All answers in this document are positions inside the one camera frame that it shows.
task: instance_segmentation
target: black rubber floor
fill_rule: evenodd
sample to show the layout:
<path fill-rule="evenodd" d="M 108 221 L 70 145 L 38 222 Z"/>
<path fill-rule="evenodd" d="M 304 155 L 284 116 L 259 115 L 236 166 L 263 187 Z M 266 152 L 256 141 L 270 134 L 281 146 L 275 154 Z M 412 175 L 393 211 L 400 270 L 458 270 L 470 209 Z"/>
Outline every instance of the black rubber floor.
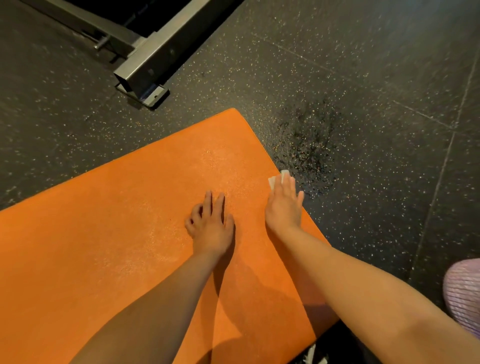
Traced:
<path fill-rule="evenodd" d="M 480 257 L 478 19 L 468 0 L 245 0 L 151 112 L 109 54 L 2 1 L 0 208 L 235 107 L 334 247 L 444 309 L 447 268 Z"/>

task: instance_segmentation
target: wet patch on mat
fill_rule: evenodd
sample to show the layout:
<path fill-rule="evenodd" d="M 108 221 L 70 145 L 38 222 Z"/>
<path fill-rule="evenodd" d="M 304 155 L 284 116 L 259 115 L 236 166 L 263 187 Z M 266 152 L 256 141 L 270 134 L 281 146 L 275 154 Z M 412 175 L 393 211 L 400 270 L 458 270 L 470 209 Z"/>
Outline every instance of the wet patch on mat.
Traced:
<path fill-rule="evenodd" d="M 337 180 L 332 134 L 340 118 L 327 97 L 287 105 L 279 114 L 274 162 L 280 170 L 289 170 L 308 196 L 327 193 Z"/>

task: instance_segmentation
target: orange mat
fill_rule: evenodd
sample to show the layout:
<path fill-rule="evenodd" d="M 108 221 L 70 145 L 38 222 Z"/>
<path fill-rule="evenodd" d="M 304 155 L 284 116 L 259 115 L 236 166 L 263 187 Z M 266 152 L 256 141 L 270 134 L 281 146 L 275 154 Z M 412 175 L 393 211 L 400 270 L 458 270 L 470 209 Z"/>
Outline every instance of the orange mat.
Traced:
<path fill-rule="evenodd" d="M 0 212 L 0 363 L 68 363 L 192 253 L 183 221 L 207 189 L 225 192 L 236 245 L 175 363 L 287 363 L 337 317 L 267 235 L 276 173 L 231 109 Z"/>

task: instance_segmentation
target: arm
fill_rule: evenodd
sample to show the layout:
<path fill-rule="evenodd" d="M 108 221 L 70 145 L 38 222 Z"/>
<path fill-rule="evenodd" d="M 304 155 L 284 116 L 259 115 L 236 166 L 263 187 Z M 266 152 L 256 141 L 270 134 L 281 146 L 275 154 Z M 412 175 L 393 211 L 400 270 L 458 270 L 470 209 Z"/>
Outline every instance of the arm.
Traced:
<path fill-rule="evenodd" d="M 383 363 L 480 363 L 480 341 L 418 291 L 302 231 L 304 194 L 297 196 L 293 177 L 280 180 L 265 209 L 268 227 Z"/>
<path fill-rule="evenodd" d="M 224 195 L 196 205 L 185 227 L 193 255 L 164 281 L 108 321 L 71 364 L 173 362 L 202 290 L 233 239 L 233 217 L 222 222 Z"/>

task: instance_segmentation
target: pink ribbed fabric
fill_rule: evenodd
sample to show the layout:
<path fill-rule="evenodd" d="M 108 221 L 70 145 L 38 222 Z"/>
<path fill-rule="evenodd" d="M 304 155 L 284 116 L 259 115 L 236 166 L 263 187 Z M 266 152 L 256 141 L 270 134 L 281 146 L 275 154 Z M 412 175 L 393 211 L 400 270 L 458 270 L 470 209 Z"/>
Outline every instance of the pink ribbed fabric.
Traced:
<path fill-rule="evenodd" d="M 455 321 L 480 339 L 480 258 L 462 260 L 449 268 L 444 298 Z"/>

